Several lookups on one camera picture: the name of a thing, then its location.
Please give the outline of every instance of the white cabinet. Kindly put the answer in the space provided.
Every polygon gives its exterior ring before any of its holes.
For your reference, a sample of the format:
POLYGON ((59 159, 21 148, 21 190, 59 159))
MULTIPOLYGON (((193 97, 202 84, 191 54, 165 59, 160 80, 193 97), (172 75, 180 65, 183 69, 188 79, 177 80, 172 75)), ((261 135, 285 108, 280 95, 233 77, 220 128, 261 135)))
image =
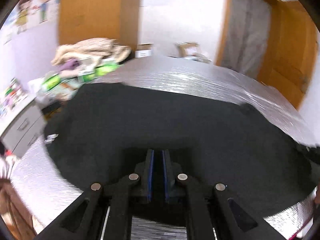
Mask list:
POLYGON ((33 96, 21 101, 0 119, 0 139, 13 154, 22 157, 43 133, 45 120, 33 96))

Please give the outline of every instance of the cartoon girl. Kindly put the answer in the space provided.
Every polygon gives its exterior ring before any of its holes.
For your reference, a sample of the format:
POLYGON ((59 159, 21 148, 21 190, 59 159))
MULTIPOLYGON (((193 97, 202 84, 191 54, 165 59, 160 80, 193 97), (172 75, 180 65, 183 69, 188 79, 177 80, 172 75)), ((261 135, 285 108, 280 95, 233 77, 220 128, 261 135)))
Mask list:
POLYGON ((20 0, 18 3, 18 19, 16 25, 18 26, 18 34, 27 30, 28 10, 31 6, 32 0, 20 0))

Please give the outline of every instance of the drawer handle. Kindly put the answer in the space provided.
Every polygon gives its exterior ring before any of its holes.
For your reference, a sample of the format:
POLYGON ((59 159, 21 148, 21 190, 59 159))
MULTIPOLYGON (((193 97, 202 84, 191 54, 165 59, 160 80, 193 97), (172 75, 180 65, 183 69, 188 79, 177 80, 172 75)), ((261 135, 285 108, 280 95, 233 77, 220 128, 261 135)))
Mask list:
POLYGON ((33 138, 30 140, 30 142, 28 143, 28 146, 31 146, 36 141, 37 138, 38 138, 38 135, 35 134, 33 138))
POLYGON ((18 131, 23 131, 28 125, 29 125, 29 120, 26 118, 23 123, 18 127, 18 131))

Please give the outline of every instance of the wooden door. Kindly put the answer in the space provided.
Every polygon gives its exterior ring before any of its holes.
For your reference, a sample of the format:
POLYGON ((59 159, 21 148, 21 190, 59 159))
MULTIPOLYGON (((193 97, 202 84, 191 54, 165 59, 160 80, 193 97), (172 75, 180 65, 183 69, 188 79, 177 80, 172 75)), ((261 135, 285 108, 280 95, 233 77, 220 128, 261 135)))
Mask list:
POLYGON ((307 91, 316 59, 316 26, 298 1, 272 7, 268 47, 257 77, 297 108, 307 91))
POLYGON ((139 6, 140 0, 61 0, 59 43, 110 38, 135 50, 139 6))

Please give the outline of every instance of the green packaging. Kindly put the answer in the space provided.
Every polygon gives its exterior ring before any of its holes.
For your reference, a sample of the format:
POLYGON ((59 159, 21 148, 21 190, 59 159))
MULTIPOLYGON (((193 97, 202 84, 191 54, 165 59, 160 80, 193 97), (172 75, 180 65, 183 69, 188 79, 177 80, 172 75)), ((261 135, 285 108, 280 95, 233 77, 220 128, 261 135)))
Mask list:
POLYGON ((80 71, 78 74, 78 81, 80 83, 86 83, 86 82, 90 82, 92 80, 94 80, 94 78, 96 77, 94 71, 80 71))
POLYGON ((96 76, 104 76, 109 72, 115 71, 119 66, 116 64, 99 66, 95 69, 96 76))
POLYGON ((55 74, 43 82, 42 90, 49 91, 49 90, 53 89, 55 86, 59 85, 60 82, 61 82, 61 78, 59 77, 58 74, 55 74))

